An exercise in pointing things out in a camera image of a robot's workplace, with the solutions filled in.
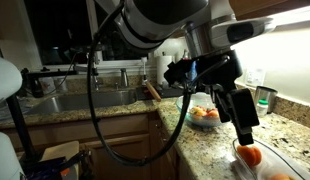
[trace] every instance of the orange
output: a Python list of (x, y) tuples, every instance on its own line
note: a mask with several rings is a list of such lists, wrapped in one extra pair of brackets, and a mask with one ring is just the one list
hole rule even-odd
[(217, 110), (211, 110), (209, 112), (207, 112), (206, 116), (213, 116), (213, 117), (218, 117), (218, 111)]
[(262, 153), (254, 145), (252, 146), (239, 145), (237, 146), (237, 152), (249, 167), (256, 166), (262, 161)]
[(286, 174), (275, 174), (270, 178), (270, 180), (294, 180), (294, 178), (286, 175)]
[(70, 171), (70, 169), (69, 169), (69, 168), (66, 168), (66, 169), (64, 169), (63, 171), (61, 171), (60, 174), (61, 174), (62, 176), (66, 176), (66, 175), (69, 173), (69, 171)]
[(193, 114), (191, 114), (191, 117), (193, 118), (193, 120), (198, 120), (198, 121), (203, 119), (202, 116), (197, 116), (197, 115), (193, 115)]

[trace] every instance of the cup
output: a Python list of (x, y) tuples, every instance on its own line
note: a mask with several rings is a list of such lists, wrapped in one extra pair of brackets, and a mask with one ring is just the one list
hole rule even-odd
[(277, 91), (275, 89), (271, 89), (269, 87), (264, 87), (264, 86), (257, 86), (255, 97), (254, 97), (254, 104), (256, 106), (260, 99), (267, 100), (268, 101), (267, 114), (270, 114), (273, 112), (273, 109), (275, 106), (276, 95), (277, 95)]
[(55, 78), (55, 87), (58, 93), (66, 93), (68, 91), (66, 81), (64, 76), (59, 76)]

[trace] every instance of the wooden utensil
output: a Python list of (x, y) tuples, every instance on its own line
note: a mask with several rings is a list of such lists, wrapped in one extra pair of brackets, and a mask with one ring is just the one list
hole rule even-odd
[(155, 88), (148, 81), (145, 82), (147, 89), (152, 94), (152, 96), (156, 99), (157, 102), (161, 102), (162, 98), (159, 96)]

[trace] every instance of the stainless steel sink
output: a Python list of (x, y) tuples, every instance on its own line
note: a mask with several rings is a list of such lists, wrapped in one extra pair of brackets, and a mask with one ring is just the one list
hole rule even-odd
[[(95, 108), (128, 105), (137, 100), (135, 90), (93, 93), (92, 97)], [(26, 114), (49, 114), (81, 109), (89, 109), (87, 94), (52, 97), (34, 106)]]

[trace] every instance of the faucet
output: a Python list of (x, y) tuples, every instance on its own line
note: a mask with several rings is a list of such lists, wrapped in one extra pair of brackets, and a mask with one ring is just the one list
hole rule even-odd
[(128, 77), (127, 77), (127, 73), (126, 73), (126, 69), (125, 68), (121, 69), (121, 87), (122, 88), (129, 87)]
[(115, 83), (114, 85), (115, 85), (116, 91), (118, 91), (118, 83)]
[[(96, 91), (99, 90), (99, 88), (103, 85), (103, 82), (99, 82), (97, 79), (98, 72), (96, 68), (97, 63), (97, 58), (94, 57), (94, 62), (93, 62), (93, 68), (92, 68), (92, 74), (91, 76), (93, 77), (92, 84), (93, 87), (95, 88)], [(87, 67), (82, 67), (82, 66), (77, 66), (76, 64), (73, 66), (73, 69), (75, 71), (80, 71), (80, 72), (87, 72)]]

